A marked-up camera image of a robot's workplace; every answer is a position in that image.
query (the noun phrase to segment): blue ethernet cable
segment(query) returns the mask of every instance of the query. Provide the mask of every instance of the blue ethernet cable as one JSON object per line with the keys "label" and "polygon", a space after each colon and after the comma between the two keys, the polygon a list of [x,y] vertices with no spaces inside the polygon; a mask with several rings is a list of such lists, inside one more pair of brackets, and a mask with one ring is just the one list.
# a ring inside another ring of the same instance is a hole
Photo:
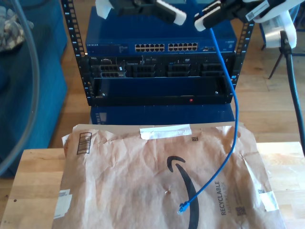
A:
{"label": "blue ethernet cable", "polygon": [[187,210],[187,208],[189,207],[190,203],[196,199],[198,197],[198,195],[205,190],[205,188],[215,179],[215,177],[217,177],[217,175],[222,171],[222,169],[224,168],[225,164],[227,163],[227,161],[230,159],[230,156],[232,155],[234,148],[235,148],[235,144],[236,144],[236,139],[237,139],[237,130],[238,130],[238,116],[239,116],[239,107],[238,107],[238,101],[237,101],[237,96],[234,90],[234,87],[232,85],[231,79],[230,79],[230,75],[228,73],[228,70],[225,66],[224,63],[224,59],[221,56],[218,44],[217,44],[217,40],[215,38],[215,34],[212,28],[210,28],[210,32],[211,32],[211,36],[212,36],[212,40],[214,42],[215,48],[216,48],[216,53],[219,59],[219,62],[223,68],[224,74],[225,74],[225,79],[227,81],[227,83],[230,86],[230,90],[233,94],[233,98],[234,98],[234,102],[235,102],[235,129],[234,129],[234,138],[233,138],[233,144],[231,147],[231,150],[229,152],[229,154],[227,155],[227,157],[225,158],[224,162],[222,163],[222,165],[219,167],[219,169],[215,172],[215,174],[210,178],[210,180],[188,201],[180,204],[180,209],[178,213],[183,213]]}

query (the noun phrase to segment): power cord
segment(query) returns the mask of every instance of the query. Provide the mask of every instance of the power cord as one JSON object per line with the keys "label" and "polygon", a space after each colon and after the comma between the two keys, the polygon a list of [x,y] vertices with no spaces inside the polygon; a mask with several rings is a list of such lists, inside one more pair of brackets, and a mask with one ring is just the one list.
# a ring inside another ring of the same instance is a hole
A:
{"label": "power cord", "polygon": [[299,127],[299,133],[301,138],[301,146],[303,150],[303,154],[305,156],[305,131],[304,131],[304,121],[301,111],[300,100],[297,93],[296,83],[295,83],[295,73],[294,73],[294,66],[292,62],[292,49],[289,44],[288,36],[285,31],[281,31],[281,47],[280,52],[286,58],[286,65],[287,65],[287,74],[288,74],[288,81],[290,92],[292,96],[292,100],[295,106],[295,114],[296,119]]}
{"label": "power cord", "polygon": [[216,40],[216,37],[215,37],[215,34],[214,34],[214,31],[213,29],[211,28],[210,29],[210,33],[211,33],[211,36],[212,36],[212,40],[214,42],[214,45],[215,45],[215,48],[216,48],[216,53],[217,53],[217,56],[218,56],[218,59],[219,59],[219,62],[223,68],[223,71],[224,71],[224,75],[225,75],[225,79],[230,87],[230,90],[233,94],[233,98],[234,98],[234,102],[235,102],[235,128],[234,128],[234,137],[233,137],[233,143],[232,143],[232,147],[231,147],[231,150],[230,152],[228,153],[227,157],[225,158],[224,162],[222,163],[222,165],[219,167],[219,169],[215,172],[215,174],[209,179],[209,181],[188,201],[180,204],[180,209],[178,211],[178,214],[182,214],[183,212],[185,212],[187,210],[187,208],[189,207],[190,203],[196,199],[198,197],[198,195],[203,191],[205,190],[205,188],[215,179],[215,177],[218,176],[218,174],[222,171],[222,169],[224,168],[225,164],[227,163],[227,161],[230,159],[230,156],[232,155],[233,151],[234,151],[234,148],[235,148],[235,144],[236,144],[236,139],[237,139],[237,130],[238,130],[238,116],[239,116],[239,107],[238,107],[238,100],[237,100],[237,96],[236,96],[236,93],[235,93],[235,90],[234,90],[234,87],[232,85],[232,82],[231,82],[231,78],[230,78],[230,75],[228,73],[228,70],[225,66],[225,63],[224,63],[224,59],[223,57],[221,56],[221,53],[220,53],[220,50],[219,50],[219,46],[217,44],[217,40]]}
{"label": "power cord", "polygon": [[8,169],[8,167],[14,162],[16,157],[19,155],[21,150],[23,150],[24,145],[26,144],[29,136],[32,132],[34,127],[34,123],[36,120],[37,115],[37,108],[39,102],[39,85],[40,85],[40,71],[39,71],[39,62],[38,62],[38,55],[33,39],[33,35],[28,25],[28,21],[24,15],[22,7],[18,0],[11,0],[11,3],[15,9],[15,12],[18,16],[21,26],[24,30],[24,35],[27,41],[27,45],[30,51],[30,59],[31,59],[31,66],[32,66],[32,77],[33,77],[33,91],[32,91],[32,102],[30,108],[30,114],[28,118],[28,123],[22,133],[21,138],[19,139],[18,143],[9,153],[9,155],[2,161],[0,164],[0,176]]}

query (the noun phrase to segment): camouflage fabric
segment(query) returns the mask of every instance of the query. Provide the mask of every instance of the camouflage fabric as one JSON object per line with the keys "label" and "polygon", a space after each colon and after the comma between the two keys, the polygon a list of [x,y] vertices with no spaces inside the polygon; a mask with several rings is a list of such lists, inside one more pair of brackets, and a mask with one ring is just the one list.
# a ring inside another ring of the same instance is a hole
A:
{"label": "camouflage fabric", "polygon": [[[32,29],[34,24],[28,21]],[[24,42],[24,31],[11,9],[0,6],[0,52],[13,50]]]}

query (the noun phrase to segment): wooden floor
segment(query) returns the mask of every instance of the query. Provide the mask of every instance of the wooden floor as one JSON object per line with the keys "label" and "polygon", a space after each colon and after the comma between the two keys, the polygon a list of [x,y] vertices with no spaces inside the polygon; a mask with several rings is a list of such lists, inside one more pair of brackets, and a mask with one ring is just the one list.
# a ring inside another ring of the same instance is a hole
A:
{"label": "wooden floor", "polygon": [[[81,9],[88,10],[87,4],[82,5],[81,3],[76,7],[76,12]],[[86,37],[89,18],[84,15],[77,14],[83,39]],[[234,21],[233,25],[239,36],[241,23]],[[260,50],[262,45],[263,40],[259,27],[256,25],[236,88],[240,122],[243,122],[255,134],[257,142],[298,141],[298,128],[287,80],[285,60],[282,60],[272,80],[268,80],[279,50],[262,52]],[[305,35],[298,34],[296,50],[305,53]],[[294,65],[300,101],[305,112],[305,57],[294,57]],[[51,148],[61,148],[61,137],[69,134],[75,125],[89,122],[90,107],[83,91],[70,39],[68,39],[68,45],[62,57],[62,69],[68,92],[53,133]],[[0,179],[0,220],[11,185],[12,180]]]}

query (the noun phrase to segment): white label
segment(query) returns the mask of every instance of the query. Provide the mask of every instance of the white label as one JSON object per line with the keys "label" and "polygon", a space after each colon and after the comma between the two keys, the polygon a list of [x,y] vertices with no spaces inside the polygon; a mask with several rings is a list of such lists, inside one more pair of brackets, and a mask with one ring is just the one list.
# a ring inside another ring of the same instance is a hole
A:
{"label": "white label", "polygon": [[140,129],[140,133],[142,139],[149,140],[149,139],[191,135],[192,131],[190,125],[186,124],[186,125],[144,128],[144,129]]}
{"label": "white label", "polygon": [[251,21],[253,18],[255,18],[257,15],[259,15],[261,12],[266,10],[269,6],[270,5],[268,3],[268,0],[265,0],[264,2],[259,4],[257,7],[255,7],[251,12],[249,12],[246,15],[246,18],[248,19],[248,21]]}
{"label": "white label", "polygon": [[99,113],[102,122],[107,121],[107,113]]}
{"label": "white label", "polygon": [[276,16],[268,21],[262,23],[264,34],[269,34],[273,31],[280,31],[284,29],[284,24],[281,16]]}
{"label": "white label", "polygon": [[265,206],[266,211],[275,211],[279,209],[273,191],[261,193],[259,196]]}
{"label": "white label", "polygon": [[70,189],[59,191],[54,219],[64,217],[68,212],[72,200],[72,195],[69,195],[69,193]]}

